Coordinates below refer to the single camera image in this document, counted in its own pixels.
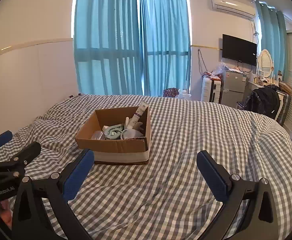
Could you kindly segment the person's left hand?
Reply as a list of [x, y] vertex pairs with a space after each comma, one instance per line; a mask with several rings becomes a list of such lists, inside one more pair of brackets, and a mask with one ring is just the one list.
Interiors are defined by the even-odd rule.
[[12, 226], [12, 214], [9, 207], [9, 200], [3, 200], [0, 202], [0, 217], [6, 226], [11, 230]]

